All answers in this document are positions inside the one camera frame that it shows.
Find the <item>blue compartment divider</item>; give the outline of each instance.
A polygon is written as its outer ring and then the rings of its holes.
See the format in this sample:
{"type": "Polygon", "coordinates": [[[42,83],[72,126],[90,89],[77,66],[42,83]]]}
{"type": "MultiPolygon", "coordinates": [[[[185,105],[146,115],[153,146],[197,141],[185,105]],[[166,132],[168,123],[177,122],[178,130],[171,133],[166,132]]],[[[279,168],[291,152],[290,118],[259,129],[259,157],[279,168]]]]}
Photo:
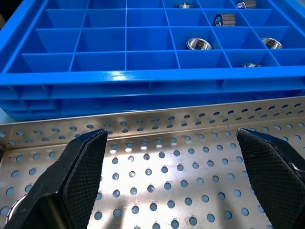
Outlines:
{"type": "Polygon", "coordinates": [[[0,107],[35,120],[305,94],[305,10],[292,0],[183,2],[24,0],[0,31],[0,107]],[[236,26],[214,27],[219,13],[236,26]],[[213,50],[188,50],[192,37],[213,50]]]}

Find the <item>stacked blue tray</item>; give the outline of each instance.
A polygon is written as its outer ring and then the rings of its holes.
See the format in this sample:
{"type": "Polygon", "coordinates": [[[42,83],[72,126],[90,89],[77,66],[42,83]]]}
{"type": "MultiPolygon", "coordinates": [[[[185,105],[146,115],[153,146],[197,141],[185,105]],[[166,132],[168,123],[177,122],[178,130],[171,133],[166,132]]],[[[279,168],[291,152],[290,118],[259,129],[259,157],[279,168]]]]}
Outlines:
{"type": "Polygon", "coordinates": [[[24,0],[0,31],[0,107],[37,120],[305,94],[305,18],[294,0],[175,7],[184,1],[24,0]],[[236,26],[214,27],[219,13],[236,26]],[[188,50],[191,37],[213,49],[188,50]]]}

